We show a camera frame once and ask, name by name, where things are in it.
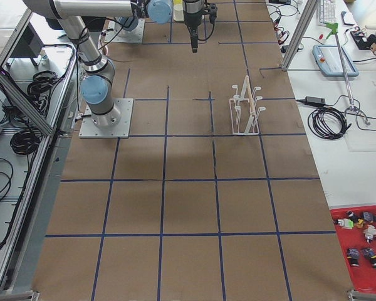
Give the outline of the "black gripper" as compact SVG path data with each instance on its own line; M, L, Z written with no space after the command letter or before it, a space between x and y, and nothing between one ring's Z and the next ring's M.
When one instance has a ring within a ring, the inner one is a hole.
M189 29L191 48L193 53L198 51L198 31L197 28L202 23L202 17L209 15L211 22L217 18L217 6L204 0L183 0L182 2L184 23Z

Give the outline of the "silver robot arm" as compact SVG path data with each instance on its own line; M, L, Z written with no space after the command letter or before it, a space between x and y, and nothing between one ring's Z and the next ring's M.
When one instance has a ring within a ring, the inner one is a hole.
M116 24L120 29L132 31L138 26L140 19L149 18L153 22L164 24L171 20L174 14L173 1L132 1L132 15L116 17ZM207 41L213 34L217 19L217 6L207 1L182 1L183 22L189 32L191 49L193 53L198 51L198 43ZM204 16L209 17L212 24L209 36L199 37L199 26Z
M101 54L93 42L82 17L150 18L159 24L172 17L172 1L25 1L25 5L41 16L57 19L68 39L78 48L87 77L80 90L91 119L99 128L119 123L122 113L112 99L115 67Z

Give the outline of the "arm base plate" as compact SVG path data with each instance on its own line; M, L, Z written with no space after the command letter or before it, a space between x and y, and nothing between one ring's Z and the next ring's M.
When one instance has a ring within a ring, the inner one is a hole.
M95 115L89 105L81 121L79 138L82 139L127 139L133 112L132 98L114 98L113 109L106 115Z
M114 24L113 41L118 43L141 44L144 37L145 21L143 19L118 18Z

